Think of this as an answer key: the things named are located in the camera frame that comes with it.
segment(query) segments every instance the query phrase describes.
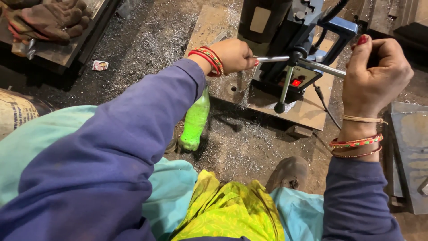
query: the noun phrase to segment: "power cord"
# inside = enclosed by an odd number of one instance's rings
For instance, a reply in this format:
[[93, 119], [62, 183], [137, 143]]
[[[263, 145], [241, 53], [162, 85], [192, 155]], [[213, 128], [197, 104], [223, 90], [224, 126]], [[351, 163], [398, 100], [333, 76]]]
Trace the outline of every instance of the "power cord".
[[315, 83], [312, 83], [312, 85], [314, 86], [315, 92], [317, 93], [318, 97], [320, 98], [320, 100], [322, 102], [322, 105], [324, 106], [325, 111], [330, 116], [331, 120], [334, 122], [334, 124], [337, 126], [337, 128], [339, 128], [339, 130], [342, 130], [342, 128], [340, 127], [339, 123], [337, 123], [336, 119], [333, 117], [333, 115], [331, 114], [330, 110], [325, 105], [324, 95], [322, 94], [321, 88], [319, 86], [317, 86]]

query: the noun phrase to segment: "concrete floor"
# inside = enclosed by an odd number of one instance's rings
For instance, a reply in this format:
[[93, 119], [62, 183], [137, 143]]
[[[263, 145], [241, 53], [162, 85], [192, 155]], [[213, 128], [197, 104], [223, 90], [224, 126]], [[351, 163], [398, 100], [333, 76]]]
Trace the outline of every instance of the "concrete floor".
[[[324, 8], [335, 3], [326, 0]], [[61, 108], [104, 103], [145, 74], [156, 73], [181, 58], [203, 4], [228, 8], [228, 20], [237, 27], [241, 0], [145, 0], [134, 10], [130, 20], [117, 16], [111, 20], [93, 57], [94, 60], [108, 61], [108, 70], [95, 72], [88, 68], [82, 78], [65, 83], [58, 76], [35, 73], [36, 70], [31, 75], [12, 79], [8, 76], [13, 76], [13, 71], [0, 67], [5, 74], [0, 87], [11, 85], [14, 91], [37, 96]], [[341, 16], [352, 19], [357, 6], [358, 1], [351, 0]], [[343, 51], [338, 68], [345, 67], [350, 53], [349, 47]], [[428, 69], [416, 64], [413, 67], [415, 77], [397, 100], [428, 105]], [[341, 89], [342, 80], [336, 78], [329, 108], [338, 120], [343, 112]], [[301, 156], [310, 163], [306, 192], [324, 193], [331, 157], [328, 142], [339, 133], [329, 117], [324, 131], [315, 131], [310, 138], [294, 139], [285, 133], [289, 123], [215, 100], [211, 106], [199, 150], [192, 154], [168, 154], [170, 160], [188, 160], [198, 171], [214, 171], [223, 182], [248, 183], [258, 179], [265, 184], [280, 160]], [[423, 240], [428, 235], [428, 215], [394, 215], [408, 241]]]

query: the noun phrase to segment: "black knob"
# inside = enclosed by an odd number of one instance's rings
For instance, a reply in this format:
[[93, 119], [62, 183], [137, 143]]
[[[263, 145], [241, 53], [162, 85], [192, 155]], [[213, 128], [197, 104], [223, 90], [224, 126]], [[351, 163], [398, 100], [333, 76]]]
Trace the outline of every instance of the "black knob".
[[285, 103], [278, 102], [278, 103], [276, 103], [276, 105], [275, 105], [275, 107], [273, 109], [278, 114], [284, 113], [284, 111], [285, 111]]

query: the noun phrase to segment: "green plastic bottle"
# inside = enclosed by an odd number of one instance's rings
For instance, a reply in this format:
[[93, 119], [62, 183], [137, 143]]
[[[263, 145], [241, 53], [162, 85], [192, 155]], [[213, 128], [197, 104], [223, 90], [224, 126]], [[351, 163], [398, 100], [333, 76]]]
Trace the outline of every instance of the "green plastic bottle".
[[190, 107], [184, 119], [184, 130], [178, 144], [187, 151], [196, 151], [199, 139], [210, 112], [209, 83], [205, 85], [202, 96]]

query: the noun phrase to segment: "red indicator light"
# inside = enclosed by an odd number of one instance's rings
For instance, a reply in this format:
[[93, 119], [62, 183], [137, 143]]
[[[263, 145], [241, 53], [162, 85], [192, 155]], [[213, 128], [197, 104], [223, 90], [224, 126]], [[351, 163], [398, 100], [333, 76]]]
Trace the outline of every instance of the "red indicator light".
[[293, 83], [291, 83], [291, 84], [294, 85], [294, 86], [299, 86], [300, 83], [302, 83], [302, 81], [299, 81], [298, 79], [294, 79]]

